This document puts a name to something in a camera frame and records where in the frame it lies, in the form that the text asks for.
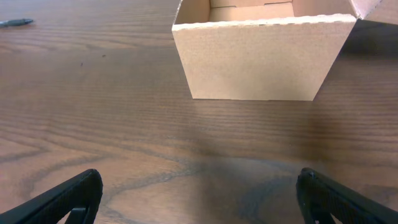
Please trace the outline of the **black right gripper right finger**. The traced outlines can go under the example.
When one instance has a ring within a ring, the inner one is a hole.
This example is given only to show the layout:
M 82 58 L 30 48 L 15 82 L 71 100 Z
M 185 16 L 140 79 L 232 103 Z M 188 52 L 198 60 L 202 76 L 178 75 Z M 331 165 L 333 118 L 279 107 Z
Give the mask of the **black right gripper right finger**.
M 296 183 L 297 201 L 306 224 L 397 224 L 397 212 L 305 167 Z

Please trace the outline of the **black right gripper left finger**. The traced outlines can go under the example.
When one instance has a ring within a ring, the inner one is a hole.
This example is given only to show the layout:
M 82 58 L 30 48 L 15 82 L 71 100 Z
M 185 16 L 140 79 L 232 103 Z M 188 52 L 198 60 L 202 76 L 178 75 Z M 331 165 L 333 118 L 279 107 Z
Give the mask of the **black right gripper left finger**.
M 35 198 L 1 214 L 1 223 L 93 224 L 103 194 L 100 173 L 88 169 Z

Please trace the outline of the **open cardboard box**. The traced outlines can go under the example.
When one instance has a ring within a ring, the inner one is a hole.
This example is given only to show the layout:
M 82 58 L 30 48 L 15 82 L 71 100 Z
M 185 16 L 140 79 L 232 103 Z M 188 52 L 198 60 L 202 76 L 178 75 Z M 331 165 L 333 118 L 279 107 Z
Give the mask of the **open cardboard box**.
M 181 0 L 172 34 L 194 99 L 312 101 L 355 23 L 396 0 Z

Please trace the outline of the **black ballpoint pen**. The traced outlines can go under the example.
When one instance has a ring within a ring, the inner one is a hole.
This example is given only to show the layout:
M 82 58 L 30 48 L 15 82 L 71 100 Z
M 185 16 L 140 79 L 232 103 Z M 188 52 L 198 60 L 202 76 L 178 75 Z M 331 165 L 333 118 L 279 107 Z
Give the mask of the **black ballpoint pen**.
M 8 21 L 1 21 L 0 28 L 24 26 L 33 23 L 33 19 L 14 19 Z

